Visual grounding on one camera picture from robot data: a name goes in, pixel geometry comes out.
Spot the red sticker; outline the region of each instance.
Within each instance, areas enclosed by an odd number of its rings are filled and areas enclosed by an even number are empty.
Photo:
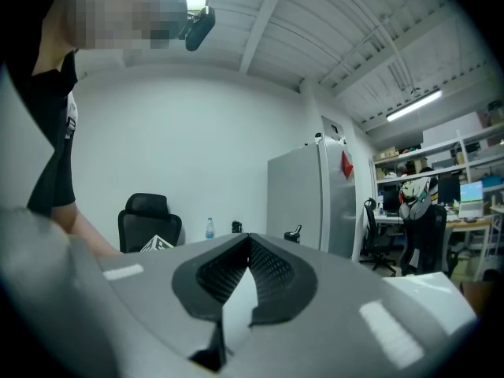
[[[343,159],[341,161],[342,167],[343,167],[343,173],[345,174],[345,178],[349,178],[350,174],[352,173],[352,169],[354,169],[354,166],[348,161],[348,157],[343,151],[342,155]]]

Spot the wooden desk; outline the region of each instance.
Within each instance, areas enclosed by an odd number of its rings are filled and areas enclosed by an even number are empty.
[[[377,224],[404,224],[401,217],[387,217],[385,215],[375,214],[375,222]],[[466,223],[465,221],[451,221],[447,222],[447,227],[453,228],[453,232],[471,232],[471,231],[484,231],[483,246],[481,247],[480,260],[478,261],[478,267],[472,278],[474,281],[478,281],[481,278],[481,272],[484,264],[484,260],[487,257],[488,250],[488,240],[490,238],[490,229],[492,226],[491,220],[485,220],[480,218],[474,223]]]
[[[478,281],[481,275],[481,269],[483,268],[484,260],[487,256],[488,248],[488,238],[490,236],[490,228],[492,226],[491,220],[485,220],[480,218],[474,223],[466,223],[465,221],[455,221],[453,223],[447,223],[447,226],[453,227],[454,232],[470,232],[470,231],[484,231],[483,246],[481,247],[480,261],[478,261],[478,268],[474,277],[474,281]]]

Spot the metal shelf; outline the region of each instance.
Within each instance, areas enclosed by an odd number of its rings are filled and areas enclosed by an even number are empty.
[[[480,160],[474,160],[469,162],[470,167],[476,167],[478,165],[488,164],[490,162],[498,161],[504,159],[504,153],[492,155],[490,157],[481,158]]]
[[[423,173],[418,173],[415,175],[408,175],[408,176],[399,177],[399,178],[387,178],[384,180],[377,180],[376,183],[381,185],[382,183],[405,182],[407,180],[417,180],[418,178],[423,178],[424,176],[434,176],[434,175],[439,175],[439,174],[447,173],[447,172],[460,171],[461,169],[465,169],[465,165],[454,165],[453,167],[437,169],[435,171],[423,172]]]
[[[493,192],[493,191],[500,191],[501,189],[504,189],[504,183],[502,185],[484,187],[483,188],[483,193]]]
[[[497,135],[504,135],[504,123],[496,124],[489,128],[481,130],[481,132],[471,133],[470,135],[463,135],[462,139],[465,144],[471,144],[480,140],[489,139]]]
[[[442,153],[455,148],[460,143],[459,139],[447,140],[433,146],[420,148],[419,150],[412,151],[411,153],[400,154],[397,157],[384,158],[383,160],[374,161],[374,165],[394,165],[400,162],[412,161],[417,158],[423,158],[431,154]]]

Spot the gray plastic surface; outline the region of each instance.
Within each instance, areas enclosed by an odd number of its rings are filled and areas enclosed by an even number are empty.
[[[2,282],[43,342],[66,365],[87,368],[85,376],[398,375],[359,313],[374,301],[427,355],[447,338],[430,313],[362,266],[261,235],[313,267],[317,292],[293,320],[253,326],[234,357],[213,373],[187,360],[206,348],[213,323],[188,315],[171,277],[182,262],[237,235],[96,261],[84,242],[72,239],[69,246],[67,235],[47,220],[26,213],[2,213],[1,219]],[[132,265],[143,271],[113,281],[103,275]],[[87,332],[101,338],[99,346],[86,342]]]

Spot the headrest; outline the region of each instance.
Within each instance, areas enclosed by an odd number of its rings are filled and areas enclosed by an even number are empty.
[[[146,217],[164,217],[170,214],[166,196],[152,193],[135,193],[126,202],[128,213]]]

